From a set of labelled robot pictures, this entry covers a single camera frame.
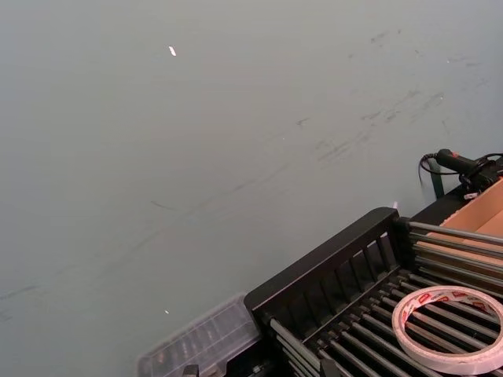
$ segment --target painted wall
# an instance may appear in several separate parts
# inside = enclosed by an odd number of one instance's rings
[[[366,211],[421,209],[424,153],[501,151],[502,13],[4,0],[0,374],[133,375]]]

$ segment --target black plastic frame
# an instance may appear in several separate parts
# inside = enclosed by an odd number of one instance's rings
[[[400,265],[401,256],[398,252],[397,235],[394,227],[397,219],[398,212],[396,209],[381,207],[371,210],[287,269],[250,292],[244,298],[244,304],[259,326],[265,330],[270,319],[276,317],[279,310],[288,307],[300,295],[306,297],[306,293],[313,286],[320,284],[326,276],[334,273],[342,264],[350,261],[360,251],[365,253],[367,246],[373,241],[382,242],[381,236],[385,233],[387,233],[387,239],[391,244],[395,261]],[[386,267],[387,276],[396,270],[390,265]],[[382,279],[382,277],[374,279],[372,287],[361,289],[360,298],[380,284]],[[357,300],[358,298],[355,297],[347,298],[346,305],[349,306]],[[310,309],[309,300],[306,299],[306,301],[307,307]]]

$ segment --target black dish rack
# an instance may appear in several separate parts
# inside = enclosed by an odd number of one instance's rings
[[[473,287],[503,302],[503,280],[488,265],[430,258],[435,250],[415,242],[445,241],[428,239],[428,230],[395,209],[377,208],[250,292],[244,303],[283,361],[283,375],[444,375],[402,351],[391,329],[394,306],[411,291],[440,284]],[[479,350],[500,331],[493,317],[457,302],[430,304],[411,317],[408,335],[440,352]],[[326,361],[336,372],[324,372]],[[503,377],[503,371],[487,375]]]

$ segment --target black cable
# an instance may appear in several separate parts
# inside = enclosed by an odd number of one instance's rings
[[[436,153],[428,153],[428,154],[424,155],[423,157],[421,157],[421,159],[419,160],[419,167],[418,167],[419,179],[421,179],[421,173],[420,173],[421,168],[423,170],[426,170],[428,173],[435,174],[435,175],[457,175],[457,174],[459,174],[459,173],[454,173],[454,172],[453,173],[442,173],[442,172],[438,172],[438,171],[433,171],[424,165],[424,163],[427,160],[435,159],[436,157],[437,157]]]
[[[419,175],[419,182],[423,184],[423,180],[421,179],[421,169],[427,171],[430,174],[435,174],[435,175],[460,175],[459,173],[452,172],[452,173],[443,173],[443,172],[438,172],[438,171],[433,171],[426,167],[424,163],[428,161],[429,159],[436,159],[437,153],[428,153],[421,157],[419,160],[419,166],[417,167],[417,173]],[[477,159],[477,166],[475,167],[474,171],[480,170],[482,167],[486,166],[487,164],[491,163],[491,160],[489,160],[490,157],[503,157],[503,153],[489,153],[487,155],[484,155]]]

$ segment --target roll of tape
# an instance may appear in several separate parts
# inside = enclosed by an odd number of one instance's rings
[[[393,331],[403,350],[415,361],[438,372],[454,375],[478,375],[503,365],[503,332],[490,346],[472,353],[442,353],[414,342],[406,334],[406,321],[417,308],[432,302],[458,301],[478,307],[496,316],[503,324],[503,305],[475,289],[456,286],[428,287],[404,297],[393,311]]]

